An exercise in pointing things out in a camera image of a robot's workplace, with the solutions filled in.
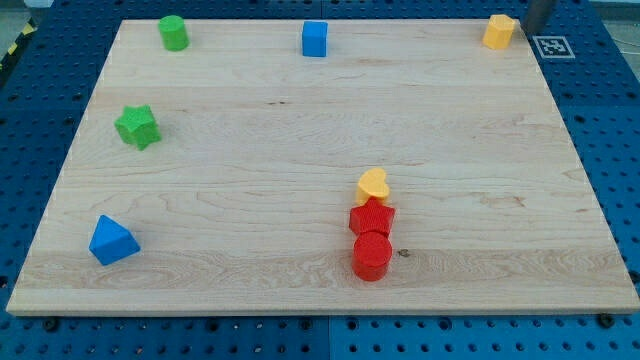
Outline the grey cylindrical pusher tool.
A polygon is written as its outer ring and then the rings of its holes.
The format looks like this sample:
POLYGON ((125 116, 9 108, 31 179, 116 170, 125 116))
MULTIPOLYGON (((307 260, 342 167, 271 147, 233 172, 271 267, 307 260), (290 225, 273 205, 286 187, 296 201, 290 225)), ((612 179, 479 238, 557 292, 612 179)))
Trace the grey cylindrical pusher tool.
POLYGON ((521 21, 526 35, 538 35, 551 17, 557 0, 528 0, 527 11, 521 21))

